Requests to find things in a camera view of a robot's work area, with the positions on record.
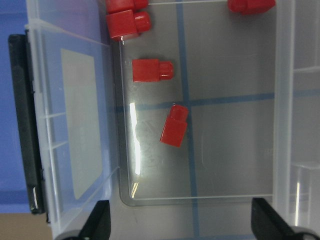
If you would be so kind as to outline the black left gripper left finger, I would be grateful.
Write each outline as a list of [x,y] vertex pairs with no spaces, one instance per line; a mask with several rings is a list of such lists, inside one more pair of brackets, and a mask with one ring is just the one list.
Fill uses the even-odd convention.
[[111,212],[108,200],[99,200],[82,227],[80,240],[108,240],[111,235]]

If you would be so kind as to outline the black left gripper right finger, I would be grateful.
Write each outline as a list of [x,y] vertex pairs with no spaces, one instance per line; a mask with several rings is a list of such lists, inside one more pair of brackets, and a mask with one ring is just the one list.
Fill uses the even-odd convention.
[[300,236],[264,198],[251,201],[251,230],[257,240],[299,240]]

